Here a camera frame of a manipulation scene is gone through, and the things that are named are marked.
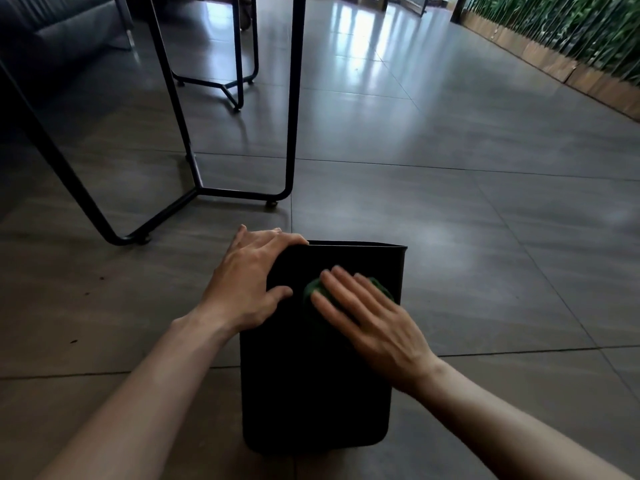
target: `gray tile floor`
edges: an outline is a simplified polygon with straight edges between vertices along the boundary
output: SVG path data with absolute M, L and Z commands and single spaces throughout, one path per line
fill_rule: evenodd
M 409 247 L 403 304 L 482 386 L 640 477 L 640 125 L 430 10 L 308 0 L 292 196 L 201 198 L 144 247 L 104 243 L 20 133 L 0 140 L 0 471 L 32 477 L 192 306 L 240 223 Z M 206 183 L 284 186 L 291 0 L 259 0 L 240 114 L 180 88 Z M 174 69 L 234 77 L 230 8 L 163 17 Z M 146 26 L 38 113 L 119 232 L 189 186 Z M 244 71 L 252 69 L 243 35 Z M 411 398 L 369 448 L 264 458 L 239 348 L 216 359 L 166 478 L 491 478 Z

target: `black metal table leg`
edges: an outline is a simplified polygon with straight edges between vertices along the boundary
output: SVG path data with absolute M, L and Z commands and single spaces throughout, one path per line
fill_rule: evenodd
M 187 77 L 178 75 L 175 72 L 171 72 L 172 77 L 178 82 L 178 86 L 185 84 L 196 84 L 198 86 L 206 86 L 208 88 L 217 88 L 227 96 L 231 104 L 236 111 L 240 111 L 244 106 L 244 83 L 253 83 L 253 80 L 258 75 L 260 68 L 259 56 L 258 56 L 258 22 L 257 22 L 257 8 L 256 1 L 251 0 L 251 19 L 252 19 L 252 31 L 253 31 L 253 72 L 251 75 L 243 77 L 242 75 L 242 44 L 240 41 L 240 0 L 231 0 L 231 7 L 234 21 L 234 47 L 236 52 L 236 80 L 222 84 L 220 82 L 213 82 L 210 80 L 197 79 L 195 77 Z M 237 100 L 229 89 L 238 88 Z
M 260 192 L 245 192 L 230 189 L 214 189 L 205 187 L 200 176 L 200 170 L 196 160 L 196 155 L 191 149 L 191 140 L 187 128 L 178 92 L 173 83 L 173 73 L 164 49 L 162 33 L 157 21 L 156 11 L 153 1 L 148 0 L 148 24 L 156 48 L 160 67 L 163 72 L 164 82 L 169 92 L 173 112 L 178 122 L 180 135 L 186 151 L 186 159 L 193 176 L 194 188 L 172 202 L 166 208 L 151 217 L 147 222 L 135 229 L 126 236 L 119 236 L 115 233 L 108 220 L 98 208 L 96 202 L 87 192 L 82 181 L 78 178 L 71 165 L 51 136 L 41 124 L 33 108 L 21 92 L 16 81 L 12 78 L 2 61 L 0 61 L 0 90 L 6 94 L 3 98 L 15 112 L 18 124 L 27 133 L 31 142 L 37 147 L 47 163 L 52 167 L 63 185 L 67 188 L 71 196 L 76 200 L 85 215 L 89 218 L 100 235 L 110 244 L 124 246 L 126 244 L 146 244 L 149 241 L 149 233 L 162 224 L 178 210 L 187 205 L 198 195 L 210 195 L 220 197 L 232 197 L 249 200 L 264 200 L 268 207 L 275 206 L 277 201 L 288 197 L 293 190 L 293 177 L 296 162 L 296 139 L 298 133 L 298 106 L 300 102 L 300 74 L 302 67 L 302 41 L 304 32 L 305 5 L 307 0 L 293 1 L 293 23 L 291 41 L 291 77 L 289 81 L 289 120 L 287 124 L 287 165 L 285 171 L 285 188 L 277 194 L 267 194 Z

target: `right hand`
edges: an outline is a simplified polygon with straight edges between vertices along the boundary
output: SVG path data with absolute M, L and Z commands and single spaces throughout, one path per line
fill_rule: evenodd
M 374 371 L 396 389 L 416 397 L 438 358 L 411 316 L 361 274 L 352 276 L 334 266 L 331 272 L 323 271 L 320 279 L 358 323 L 315 291 L 311 300 L 320 314 L 351 341 Z

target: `wooden planter box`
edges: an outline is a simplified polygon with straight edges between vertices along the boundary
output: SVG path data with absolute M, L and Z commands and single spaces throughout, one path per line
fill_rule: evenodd
M 464 12 L 461 23 L 563 84 L 640 121 L 640 88 L 558 54 L 475 13 Z

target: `left hand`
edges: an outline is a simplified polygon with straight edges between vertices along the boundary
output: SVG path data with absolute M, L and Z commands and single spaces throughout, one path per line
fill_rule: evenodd
M 263 323 L 281 300 L 293 294 L 288 286 L 267 291 L 267 274 L 279 254 L 295 244 L 308 242 L 279 228 L 249 232 L 240 226 L 190 315 L 220 327 L 227 339 Z

